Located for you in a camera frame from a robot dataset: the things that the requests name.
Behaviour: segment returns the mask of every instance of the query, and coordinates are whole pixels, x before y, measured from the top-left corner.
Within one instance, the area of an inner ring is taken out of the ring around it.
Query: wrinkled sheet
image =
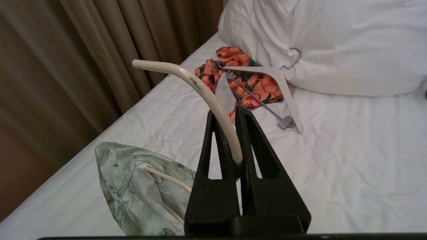
[[[225,42],[218,34],[182,64],[194,71]],[[304,133],[253,114],[312,215],[309,233],[427,231],[427,100],[345,97],[291,88]],[[288,115],[286,103],[269,106]],[[0,239],[124,235],[99,185],[103,141],[143,147],[196,170],[209,108],[168,76],[0,224]],[[220,177],[213,139],[210,174]]]

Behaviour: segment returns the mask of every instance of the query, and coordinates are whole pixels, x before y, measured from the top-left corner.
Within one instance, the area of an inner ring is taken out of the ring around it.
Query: white pillow
[[[224,40],[263,66],[290,66],[287,80],[311,91],[393,96],[427,76],[426,0],[229,1]]]

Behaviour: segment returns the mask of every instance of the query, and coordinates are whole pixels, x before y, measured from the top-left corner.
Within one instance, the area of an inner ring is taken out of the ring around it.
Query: white bed sheet
[[[182,66],[190,71],[226,46],[216,34]],[[304,125],[280,130],[253,111],[308,206],[310,233],[427,231],[427,100],[318,94],[292,88]],[[269,105],[281,116],[285,103]],[[123,235],[99,186],[94,149],[102,141],[143,147],[197,168],[208,106],[168,76],[0,224],[0,239]],[[219,177],[217,152],[212,175]]]

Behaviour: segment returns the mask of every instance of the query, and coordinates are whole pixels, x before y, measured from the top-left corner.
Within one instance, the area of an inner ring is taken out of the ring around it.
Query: floral cloth
[[[213,92],[216,90],[216,85],[219,78],[224,73],[224,66],[244,66],[256,67],[259,66],[246,53],[235,47],[221,47],[216,51],[219,60],[209,59],[201,67],[196,68],[196,76],[199,77]],[[234,72],[237,76],[237,81],[249,89],[265,104],[272,102],[281,102],[284,97],[277,82],[270,76],[256,73],[241,73]],[[236,105],[240,104],[253,110],[260,107],[261,104],[255,100],[250,94],[242,89],[237,83],[232,80],[228,84],[236,97]],[[230,120],[235,118],[235,110],[230,113]]]

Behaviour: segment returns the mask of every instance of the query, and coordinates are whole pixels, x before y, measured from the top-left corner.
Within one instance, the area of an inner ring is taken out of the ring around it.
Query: beige curtain
[[[215,0],[0,2],[0,117],[60,168],[215,32]]]

